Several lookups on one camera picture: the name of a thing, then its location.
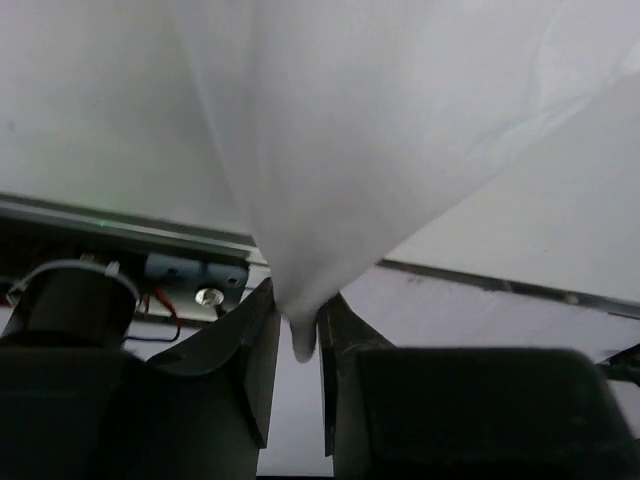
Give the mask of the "white t-shirt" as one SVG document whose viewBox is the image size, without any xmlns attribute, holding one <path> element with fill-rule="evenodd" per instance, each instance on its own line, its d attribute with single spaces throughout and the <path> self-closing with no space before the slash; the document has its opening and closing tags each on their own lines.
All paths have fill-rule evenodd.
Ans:
<svg viewBox="0 0 640 480">
<path fill-rule="evenodd" d="M 385 257 L 639 296 L 635 1 L 174 1 L 296 358 Z"/>
</svg>

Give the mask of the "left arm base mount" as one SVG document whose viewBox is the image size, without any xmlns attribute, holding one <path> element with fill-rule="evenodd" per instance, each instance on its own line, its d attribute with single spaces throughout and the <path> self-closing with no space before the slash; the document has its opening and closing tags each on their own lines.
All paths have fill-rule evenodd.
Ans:
<svg viewBox="0 0 640 480">
<path fill-rule="evenodd" d="M 248 252 L 231 236 L 5 195 L 1 347 L 22 355 L 169 347 L 248 296 Z"/>
</svg>

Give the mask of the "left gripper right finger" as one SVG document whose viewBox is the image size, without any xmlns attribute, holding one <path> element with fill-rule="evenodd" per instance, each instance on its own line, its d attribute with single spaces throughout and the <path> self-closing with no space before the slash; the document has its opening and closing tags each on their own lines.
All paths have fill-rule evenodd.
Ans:
<svg viewBox="0 0 640 480">
<path fill-rule="evenodd" d="M 336 296 L 317 316 L 338 479 L 635 479 L 604 376 L 566 349 L 397 347 Z"/>
</svg>

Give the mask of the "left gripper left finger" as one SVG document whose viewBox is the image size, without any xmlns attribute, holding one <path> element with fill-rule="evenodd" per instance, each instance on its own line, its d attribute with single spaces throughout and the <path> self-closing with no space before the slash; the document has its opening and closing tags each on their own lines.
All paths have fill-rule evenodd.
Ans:
<svg viewBox="0 0 640 480">
<path fill-rule="evenodd" d="M 279 335 L 266 279 L 188 339 L 147 361 L 130 359 L 112 401 L 113 478 L 255 478 Z"/>
</svg>

